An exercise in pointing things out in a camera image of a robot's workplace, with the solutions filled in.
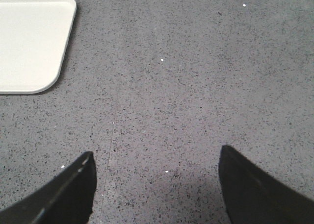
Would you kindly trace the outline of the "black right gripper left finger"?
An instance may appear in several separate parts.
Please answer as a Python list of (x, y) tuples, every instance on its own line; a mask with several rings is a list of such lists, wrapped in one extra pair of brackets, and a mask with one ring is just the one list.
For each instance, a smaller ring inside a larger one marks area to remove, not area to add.
[(86, 224), (96, 191), (96, 165), (87, 151), (42, 188), (0, 213), (2, 224)]

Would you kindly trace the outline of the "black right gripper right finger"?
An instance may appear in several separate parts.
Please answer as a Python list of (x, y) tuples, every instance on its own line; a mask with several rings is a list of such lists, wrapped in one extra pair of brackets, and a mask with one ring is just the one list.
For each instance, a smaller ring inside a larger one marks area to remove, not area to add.
[(314, 202), (253, 164), (229, 145), (221, 149), (219, 180), (234, 224), (312, 224)]

